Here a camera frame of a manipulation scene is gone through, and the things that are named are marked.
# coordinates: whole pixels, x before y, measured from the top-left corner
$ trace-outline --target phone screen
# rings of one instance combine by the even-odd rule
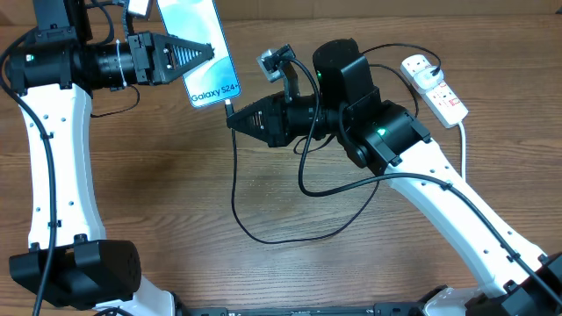
[[[240,82],[214,1],[158,0],[158,9],[168,35],[213,47],[211,60],[184,74],[191,105],[203,107],[238,97]]]

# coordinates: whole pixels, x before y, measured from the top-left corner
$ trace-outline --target power strip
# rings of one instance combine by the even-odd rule
[[[468,109],[444,81],[442,70],[433,75],[435,69],[436,66],[431,66],[428,59],[422,54],[410,56],[400,65],[402,73],[412,83],[431,111],[445,127],[451,128],[466,117]]]

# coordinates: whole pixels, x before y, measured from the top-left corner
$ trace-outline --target white power strip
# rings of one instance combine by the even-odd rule
[[[442,70],[436,75],[432,74],[435,69],[436,66],[431,66],[422,54],[410,56],[400,65],[402,73],[420,93],[431,111],[445,127],[451,128],[465,118],[468,109],[444,81]]]

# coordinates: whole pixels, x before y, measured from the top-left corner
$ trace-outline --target wooden table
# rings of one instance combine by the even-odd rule
[[[0,47],[26,29],[0,28]],[[143,29],[162,31],[158,23],[137,26]],[[94,27],[98,38],[105,32],[106,26]],[[409,42],[437,52],[447,82],[471,111],[465,121],[469,183],[547,253],[562,250],[560,16],[228,22],[225,32],[243,89],[239,107],[282,89],[256,65],[269,47],[290,43],[310,68],[313,51],[339,38],[352,37],[360,48]],[[397,68],[417,53],[386,48],[368,57]],[[413,107],[393,74],[373,69],[372,75],[384,99]],[[279,246],[252,241],[230,210],[233,157],[222,106],[194,110],[180,82],[139,89],[138,108],[91,122],[97,205],[108,238],[134,242],[144,274],[188,306],[370,305],[416,299],[439,284],[474,285],[452,247],[386,184],[337,237]],[[131,91],[96,91],[94,112],[133,99]],[[26,251],[32,216],[27,136],[14,102],[4,96],[0,103],[0,314],[28,315],[35,297],[8,272],[8,257]],[[420,119],[458,165],[458,130],[445,130],[425,104]],[[335,230],[372,190],[304,197],[291,148],[267,148],[241,135],[239,156],[241,220],[266,240]],[[310,154],[306,183],[328,189],[368,175],[334,143]],[[52,307],[45,308],[49,314]]]

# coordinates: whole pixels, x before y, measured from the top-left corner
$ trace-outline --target blue smartphone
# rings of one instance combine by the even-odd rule
[[[240,82],[214,1],[158,0],[158,9],[168,35],[213,47],[211,60],[184,74],[191,105],[203,107],[238,97]]]

